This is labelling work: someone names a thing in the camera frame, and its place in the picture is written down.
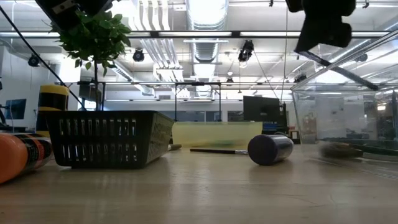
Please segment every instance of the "ceiling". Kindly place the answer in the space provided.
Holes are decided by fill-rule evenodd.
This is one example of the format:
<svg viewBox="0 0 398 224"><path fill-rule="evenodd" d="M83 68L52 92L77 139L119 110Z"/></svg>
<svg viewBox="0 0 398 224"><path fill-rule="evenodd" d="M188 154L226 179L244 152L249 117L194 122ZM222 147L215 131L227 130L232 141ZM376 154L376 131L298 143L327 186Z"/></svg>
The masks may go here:
<svg viewBox="0 0 398 224"><path fill-rule="evenodd" d="M129 11L123 4L128 1L122 1L122 7L119 7L117 13L123 13L123 21L127 24ZM347 18L345 22L351 24L354 31L380 31L386 24L394 21L398 22L396 17L398 12L398 1L370 1L367 9L361 8L364 1L357 1L358 6L354 13ZM230 0L226 18L225 30L272 30L272 31L297 31L301 29L305 15L303 12L287 12L284 1L275 0L273 7L268 6L269 1L248 1L248 0ZM48 17L36 5L34 1L0 1L0 6L4 8L7 14L13 18L14 23L21 31L48 31L47 24L50 23ZM182 0L169 1L169 24L172 30L186 30L187 19L184 10L185 3ZM12 31L11 26L5 19L0 19L1 31ZM240 68L237 60L238 52L244 43L244 39L225 39L228 43L220 44L219 64L216 66L215 77L213 81L225 82L228 72L233 72L232 78L235 82L270 82L279 83L284 81L284 77L290 82L296 75L305 72L307 75L315 73L315 64L308 61L305 57L297 57L294 48L297 39L253 39L255 55L249 60L246 68ZM36 49L41 49L45 55L46 50L52 49L48 53L46 60L52 63L59 61L66 55L64 52L53 53L54 47L58 43L52 39L29 39L29 43ZM353 40L351 45L356 45L363 40ZM142 48L139 40L131 39L132 48L126 55L120 56L118 61L133 75L134 78L141 81L155 81L152 75L153 61L146 55L143 62L134 62L132 54L135 48ZM29 55L25 45L20 39L13 39L12 46L17 52ZM192 54L190 44L183 43L183 39L174 40L175 50L178 60L183 67L183 77L190 80L193 75ZM384 48L375 49L369 53L369 58L377 58L380 55L387 54L396 48L396 43L392 42ZM313 53L323 57L331 57L335 52L341 51L338 47L319 45L311 50ZM362 70L355 70L361 75L379 70L390 65L394 65L398 55L393 52L389 54L388 62L386 60L374 60L362 66ZM305 69L297 69L305 64ZM361 63L350 64L349 69L355 69ZM92 76L92 71L82 71L83 76ZM113 72L107 74L106 79L111 82L123 82L120 76ZM240 86L240 88L252 88L252 86Z"/></svg>

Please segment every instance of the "black cylinder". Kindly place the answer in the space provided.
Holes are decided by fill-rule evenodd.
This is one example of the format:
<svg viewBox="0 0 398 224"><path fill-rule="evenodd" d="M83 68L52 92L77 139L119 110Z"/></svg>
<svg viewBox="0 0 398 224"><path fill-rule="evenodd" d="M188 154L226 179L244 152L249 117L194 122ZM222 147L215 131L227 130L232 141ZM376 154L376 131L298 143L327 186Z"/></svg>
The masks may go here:
<svg viewBox="0 0 398 224"><path fill-rule="evenodd" d="M283 135L259 135L250 140L248 152L256 164L269 166L288 158L293 145L293 141Z"/></svg>

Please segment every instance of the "glass enclosure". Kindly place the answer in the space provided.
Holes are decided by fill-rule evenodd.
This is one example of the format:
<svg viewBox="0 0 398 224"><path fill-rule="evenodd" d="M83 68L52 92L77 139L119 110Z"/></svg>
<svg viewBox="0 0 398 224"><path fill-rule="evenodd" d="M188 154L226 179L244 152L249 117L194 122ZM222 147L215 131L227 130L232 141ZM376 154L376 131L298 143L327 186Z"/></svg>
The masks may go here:
<svg viewBox="0 0 398 224"><path fill-rule="evenodd" d="M306 156L398 177L398 68L387 63L397 59L397 37L392 32L292 88Z"/></svg>

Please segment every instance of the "monitor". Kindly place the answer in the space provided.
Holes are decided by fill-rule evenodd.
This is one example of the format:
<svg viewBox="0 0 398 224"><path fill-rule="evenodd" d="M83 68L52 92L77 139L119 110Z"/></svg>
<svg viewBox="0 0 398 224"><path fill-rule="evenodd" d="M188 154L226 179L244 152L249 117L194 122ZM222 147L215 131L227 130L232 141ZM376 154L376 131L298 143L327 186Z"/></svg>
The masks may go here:
<svg viewBox="0 0 398 224"><path fill-rule="evenodd" d="M23 100L7 100L6 106L9 108L6 110L6 119L24 119L26 99Z"/></svg>
<svg viewBox="0 0 398 224"><path fill-rule="evenodd" d="M276 98L243 96L243 116L245 121L280 121L280 102Z"/></svg>

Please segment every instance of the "wooden table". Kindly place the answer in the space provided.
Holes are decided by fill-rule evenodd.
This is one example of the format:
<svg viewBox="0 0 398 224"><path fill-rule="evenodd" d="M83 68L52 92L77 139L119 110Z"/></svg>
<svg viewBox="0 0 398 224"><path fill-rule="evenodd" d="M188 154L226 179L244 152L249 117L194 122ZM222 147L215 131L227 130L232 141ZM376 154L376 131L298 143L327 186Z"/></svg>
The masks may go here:
<svg viewBox="0 0 398 224"><path fill-rule="evenodd" d="M396 223L398 181L306 159L170 152L143 170L54 161L0 186L0 223Z"/></svg>

